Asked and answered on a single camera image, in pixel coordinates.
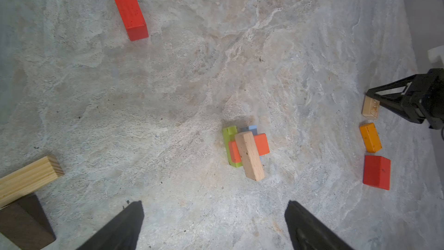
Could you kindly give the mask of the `green wood block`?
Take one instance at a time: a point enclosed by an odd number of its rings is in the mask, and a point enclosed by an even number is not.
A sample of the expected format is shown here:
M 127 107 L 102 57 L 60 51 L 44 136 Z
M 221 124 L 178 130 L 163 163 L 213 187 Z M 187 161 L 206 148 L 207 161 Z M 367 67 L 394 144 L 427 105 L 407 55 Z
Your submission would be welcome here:
M 223 138 L 224 138 L 224 144 L 225 144 L 225 149 L 227 151 L 227 159 L 228 159 L 228 163 L 229 165 L 235 167 L 235 168 L 239 168 L 242 167 L 242 162 L 234 162 L 232 159 L 232 147 L 231 147 L 231 142 L 235 141 L 235 135 L 238 133 L 238 129 L 237 126 L 230 126 L 230 127 L 226 127 L 222 129 L 223 132 Z

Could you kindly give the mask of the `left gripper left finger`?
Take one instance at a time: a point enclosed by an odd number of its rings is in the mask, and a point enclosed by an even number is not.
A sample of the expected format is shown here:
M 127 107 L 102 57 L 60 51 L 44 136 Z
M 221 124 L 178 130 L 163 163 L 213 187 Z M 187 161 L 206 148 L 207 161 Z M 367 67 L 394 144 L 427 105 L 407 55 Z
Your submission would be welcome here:
M 144 216 L 142 202 L 132 202 L 78 250 L 135 250 Z

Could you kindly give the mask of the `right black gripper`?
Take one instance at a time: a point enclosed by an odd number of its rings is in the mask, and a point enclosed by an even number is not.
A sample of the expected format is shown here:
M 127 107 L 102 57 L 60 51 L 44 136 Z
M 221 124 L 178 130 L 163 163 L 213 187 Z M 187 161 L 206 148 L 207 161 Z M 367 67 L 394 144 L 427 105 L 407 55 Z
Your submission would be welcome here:
M 444 70 L 430 69 L 426 74 L 408 76 L 399 81 L 369 89 L 366 96 L 409 122 L 430 128 L 444 126 Z

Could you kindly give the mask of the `light natural wood block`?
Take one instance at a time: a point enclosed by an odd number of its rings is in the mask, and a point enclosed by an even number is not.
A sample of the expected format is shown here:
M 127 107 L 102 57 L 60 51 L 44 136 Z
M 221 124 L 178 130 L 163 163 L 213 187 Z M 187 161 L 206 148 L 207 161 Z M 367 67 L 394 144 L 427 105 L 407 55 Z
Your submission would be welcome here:
M 45 156 L 1 178 L 1 208 L 64 176 L 57 159 Z

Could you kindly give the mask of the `engraved natural wood block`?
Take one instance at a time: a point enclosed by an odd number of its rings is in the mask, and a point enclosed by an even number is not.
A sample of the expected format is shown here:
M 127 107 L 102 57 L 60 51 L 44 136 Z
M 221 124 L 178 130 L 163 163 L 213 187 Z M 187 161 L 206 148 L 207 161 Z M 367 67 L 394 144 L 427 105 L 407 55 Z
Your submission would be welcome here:
M 362 115 L 367 119 L 377 119 L 379 115 L 380 101 L 365 96 Z

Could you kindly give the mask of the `yellow orange wood block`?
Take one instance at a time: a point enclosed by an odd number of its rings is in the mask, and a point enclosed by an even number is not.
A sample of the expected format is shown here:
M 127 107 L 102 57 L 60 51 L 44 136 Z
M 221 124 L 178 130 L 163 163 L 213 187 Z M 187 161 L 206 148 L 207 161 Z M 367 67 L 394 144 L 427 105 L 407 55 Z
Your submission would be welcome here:
M 360 126 L 360 133 L 367 152 L 377 153 L 382 149 L 382 144 L 374 123 L 367 123 Z

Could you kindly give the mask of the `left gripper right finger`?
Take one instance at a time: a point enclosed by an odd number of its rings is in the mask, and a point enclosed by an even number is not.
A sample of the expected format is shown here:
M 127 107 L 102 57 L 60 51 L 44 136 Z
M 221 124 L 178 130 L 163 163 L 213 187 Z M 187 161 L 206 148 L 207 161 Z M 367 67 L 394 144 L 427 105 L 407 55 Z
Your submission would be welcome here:
M 284 218 L 295 250 L 352 250 L 297 201 L 289 201 Z

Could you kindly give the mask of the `red wood block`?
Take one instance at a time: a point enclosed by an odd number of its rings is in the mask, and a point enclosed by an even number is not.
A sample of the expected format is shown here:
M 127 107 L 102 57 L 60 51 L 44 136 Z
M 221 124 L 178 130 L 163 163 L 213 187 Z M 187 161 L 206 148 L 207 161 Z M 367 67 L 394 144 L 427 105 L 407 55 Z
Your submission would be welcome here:
M 390 190 L 391 160 L 382 156 L 366 155 L 363 184 Z
M 137 0 L 114 0 L 130 41 L 149 37 L 145 18 Z

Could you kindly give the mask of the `tan wood block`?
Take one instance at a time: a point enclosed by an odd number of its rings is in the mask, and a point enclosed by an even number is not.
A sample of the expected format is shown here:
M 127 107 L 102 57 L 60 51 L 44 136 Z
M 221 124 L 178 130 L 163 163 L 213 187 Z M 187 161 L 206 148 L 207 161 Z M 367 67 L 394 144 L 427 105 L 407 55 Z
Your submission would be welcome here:
M 265 172 L 260 160 L 260 155 L 253 133 L 251 131 L 247 131 L 236 134 L 235 142 L 237 143 L 246 177 L 254 181 L 264 179 Z

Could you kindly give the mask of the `blue wood block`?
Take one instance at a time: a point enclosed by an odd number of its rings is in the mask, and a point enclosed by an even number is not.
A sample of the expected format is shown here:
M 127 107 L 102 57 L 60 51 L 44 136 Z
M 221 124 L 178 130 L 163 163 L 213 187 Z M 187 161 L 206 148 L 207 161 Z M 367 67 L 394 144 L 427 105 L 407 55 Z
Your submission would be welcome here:
M 255 135 L 258 135 L 258 131 L 257 131 L 257 126 L 256 125 L 253 125 L 253 126 L 247 126 L 247 127 L 241 127 L 240 128 L 240 133 L 243 133 L 243 132 L 247 132 L 247 131 L 250 131 L 250 132 L 252 132 L 252 134 L 255 136 Z

